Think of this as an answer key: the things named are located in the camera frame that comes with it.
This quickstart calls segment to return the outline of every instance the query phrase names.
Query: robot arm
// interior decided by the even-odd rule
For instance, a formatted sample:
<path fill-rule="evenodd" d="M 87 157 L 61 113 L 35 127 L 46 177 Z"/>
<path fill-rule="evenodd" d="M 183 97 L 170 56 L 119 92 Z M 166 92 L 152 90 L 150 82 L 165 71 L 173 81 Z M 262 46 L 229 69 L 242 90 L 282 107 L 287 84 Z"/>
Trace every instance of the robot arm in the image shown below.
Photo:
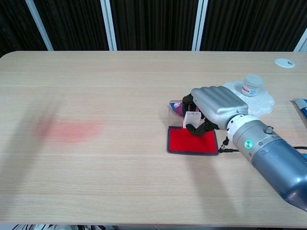
<path fill-rule="evenodd" d="M 307 159 L 258 118 L 248 105 L 223 86 L 193 89 L 183 98 L 184 113 L 199 108 L 211 126 L 227 130 L 229 140 L 289 204 L 307 211 Z"/>

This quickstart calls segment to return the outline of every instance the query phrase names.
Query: white jar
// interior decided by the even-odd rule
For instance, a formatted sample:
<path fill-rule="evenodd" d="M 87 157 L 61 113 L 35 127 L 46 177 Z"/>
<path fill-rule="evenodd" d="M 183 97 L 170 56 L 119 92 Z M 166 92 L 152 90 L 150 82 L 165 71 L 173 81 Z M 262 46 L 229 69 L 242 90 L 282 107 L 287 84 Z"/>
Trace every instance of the white jar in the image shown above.
<path fill-rule="evenodd" d="M 241 92 L 249 97 L 255 96 L 263 85 L 262 77 L 258 75 L 247 75 L 242 85 Z"/>

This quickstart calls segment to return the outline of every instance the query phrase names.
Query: black curtain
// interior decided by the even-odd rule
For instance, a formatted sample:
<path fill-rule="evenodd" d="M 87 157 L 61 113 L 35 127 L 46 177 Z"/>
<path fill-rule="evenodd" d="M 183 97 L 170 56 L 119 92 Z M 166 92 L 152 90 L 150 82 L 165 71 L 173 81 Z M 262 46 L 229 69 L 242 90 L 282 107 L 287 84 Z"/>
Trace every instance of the black curtain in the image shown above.
<path fill-rule="evenodd" d="M 0 57 L 17 50 L 47 50 L 24 0 L 0 0 Z"/>
<path fill-rule="evenodd" d="M 118 50 L 191 50 L 198 0 L 111 0 Z"/>
<path fill-rule="evenodd" d="M 293 51 L 306 28 L 306 0 L 209 0 L 201 50 Z"/>
<path fill-rule="evenodd" d="M 34 0 L 54 50 L 109 50 L 100 0 Z"/>

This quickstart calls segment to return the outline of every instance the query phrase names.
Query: light wood tabletop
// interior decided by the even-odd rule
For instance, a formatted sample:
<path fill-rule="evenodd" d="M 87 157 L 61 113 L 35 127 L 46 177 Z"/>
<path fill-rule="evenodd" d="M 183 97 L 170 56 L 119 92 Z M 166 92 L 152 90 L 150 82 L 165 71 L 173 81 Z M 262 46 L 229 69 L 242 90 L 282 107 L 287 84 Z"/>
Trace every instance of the light wood tabletop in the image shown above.
<path fill-rule="evenodd" d="M 275 65 L 289 58 L 292 69 Z M 307 53 L 13 52 L 0 59 L 0 222 L 307 227 L 240 153 L 166 151 L 168 103 L 258 74 L 261 120 L 293 146 L 307 128 Z M 219 145 L 225 138 L 217 131 Z"/>

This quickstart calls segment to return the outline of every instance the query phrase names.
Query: green indicator light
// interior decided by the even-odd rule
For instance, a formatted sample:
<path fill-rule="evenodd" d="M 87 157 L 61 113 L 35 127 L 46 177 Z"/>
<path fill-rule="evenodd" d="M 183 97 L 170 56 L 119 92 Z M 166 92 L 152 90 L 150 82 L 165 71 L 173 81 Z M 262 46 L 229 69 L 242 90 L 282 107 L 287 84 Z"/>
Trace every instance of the green indicator light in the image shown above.
<path fill-rule="evenodd" d="M 251 148 L 253 147 L 253 142 L 252 142 L 251 140 L 246 140 L 246 141 L 244 142 L 244 146 L 245 146 L 245 148 L 247 148 L 247 149 L 251 149 Z"/>

